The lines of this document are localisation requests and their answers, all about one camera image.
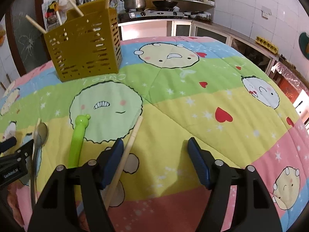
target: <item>cooking pot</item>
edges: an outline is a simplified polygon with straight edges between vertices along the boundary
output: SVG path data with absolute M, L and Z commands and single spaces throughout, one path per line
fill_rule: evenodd
M 152 3 L 157 8 L 173 8 L 178 4 L 178 2 L 170 1 L 170 0 L 157 0 L 157 1 L 152 1 Z
M 146 8 L 146 0 L 120 0 L 124 2 L 125 10 L 144 9 Z

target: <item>spoon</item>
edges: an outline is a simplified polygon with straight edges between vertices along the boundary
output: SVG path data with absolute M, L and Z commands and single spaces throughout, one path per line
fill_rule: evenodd
M 34 209 L 35 204 L 37 203 L 37 157 L 38 152 L 42 149 L 42 146 L 45 145 L 48 138 L 48 128 L 45 123 L 40 123 L 37 125 L 33 139 L 34 139 L 34 149 L 32 154 L 32 173 L 30 177 L 30 194 L 31 194 L 31 206 L 32 210 Z

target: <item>stove burner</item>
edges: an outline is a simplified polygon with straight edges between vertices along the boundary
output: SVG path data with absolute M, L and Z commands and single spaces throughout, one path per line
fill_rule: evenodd
M 126 9 L 126 12 L 142 12 L 144 11 L 145 9 Z

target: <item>metal shelf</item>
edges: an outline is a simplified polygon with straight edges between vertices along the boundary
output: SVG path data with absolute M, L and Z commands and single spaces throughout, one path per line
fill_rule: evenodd
M 182 1 L 185 1 L 185 2 L 193 2 L 193 3 L 204 4 L 205 6 L 215 7 L 215 5 L 211 5 L 211 4 L 208 4 L 208 3 L 203 3 L 203 2 L 195 1 L 195 0 L 169 0 L 169 1 L 175 1 L 175 2 L 182 2 Z

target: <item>green toy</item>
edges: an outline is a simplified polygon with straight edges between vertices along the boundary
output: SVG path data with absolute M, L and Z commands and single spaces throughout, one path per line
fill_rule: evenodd
M 86 128 L 89 125 L 89 119 L 89 114 L 78 115 L 75 118 L 75 128 L 72 135 L 68 168 L 78 167 L 81 146 L 84 140 Z

